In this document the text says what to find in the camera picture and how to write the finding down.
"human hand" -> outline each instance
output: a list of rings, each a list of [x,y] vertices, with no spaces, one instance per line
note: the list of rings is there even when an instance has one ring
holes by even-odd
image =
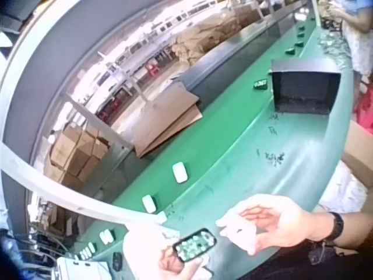
[[[127,224],[127,228],[123,253],[136,279],[191,280],[202,270],[201,259],[184,264],[176,257],[171,245],[178,238],[166,238],[165,228],[138,224]]]
[[[172,247],[162,250],[158,266],[162,280],[191,280],[202,263],[201,258],[184,264],[175,255]]]
[[[232,218],[237,219],[235,218],[237,215],[266,230],[256,235],[256,239],[254,238],[254,248],[247,250],[250,255],[272,246],[295,246],[304,241],[314,229],[312,214],[303,210],[288,197],[257,194],[239,202],[216,221],[217,226],[226,227],[221,234],[235,231],[230,228]],[[247,239],[253,240],[251,236],[247,236]]]

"watch strap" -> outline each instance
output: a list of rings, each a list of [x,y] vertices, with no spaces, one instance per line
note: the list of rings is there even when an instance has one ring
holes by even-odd
[[[335,212],[329,212],[329,213],[334,216],[334,227],[333,227],[332,233],[327,238],[325,238],[325,241],[332,242],[336,240],[342,234],[344,222],[343,222],[341,215],[339,215],[338,213],[335,213]]]

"white machine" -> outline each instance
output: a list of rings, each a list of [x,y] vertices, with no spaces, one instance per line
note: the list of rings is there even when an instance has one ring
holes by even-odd
[[[112,280],[106,262],[76,261],[71,258],[57,259],[52,280]]]

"green conveyor belt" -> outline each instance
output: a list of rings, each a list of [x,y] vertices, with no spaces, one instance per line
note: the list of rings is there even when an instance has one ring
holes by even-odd
[[[295,57],[324,57],[318,46],[315,22],[306,26],[306,46]],[[271,59],[289,57],[286,49],[298,41],[298,26],[290,29],[228,87],[203,113],[203,118],[177,139],[115,200],[114,205],[145,212],[142,197],[152,195],[159,211],[165,211],[165,226],[187,235],[202,227],[214,234],[214,222],[239,200],[255,193],[283,194],[311,210],[319,201],[343,153],[352,106],[352,73],[343,72],[339,94],[330,116],[276,114]],[[268,78],[268,90],[253,84]],[[184,162],[189,180],[177,184],[172,165]],[[113,229],[116,245],[109,250],[99,233]],[[121,251],[124,227],[96,221],[80,241],[96,242],[96,259],[111,259]],[[76,243],[77,251],[84,243]],[[248,257],[227,240],[218,238],[209,268],[216,279],[236,279],[265,261],[276,250]]]

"black wristwatch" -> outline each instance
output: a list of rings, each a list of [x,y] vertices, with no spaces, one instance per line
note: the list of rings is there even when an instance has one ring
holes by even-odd
[[[333,242],[342,234],[344,222],[342,217],[338,213],[329,213],[334,216],[334,227],[332,233],[327,238],[325,238],[325,241]]]
[[[330,212],[330,214],[334,216],[332,233],[320,242],[312,242],[311,251],[308,253],[308,258],[312,265],[320,264],[337,256],[334,248],[334,240],[342,234],[344,222],[338,213]]]

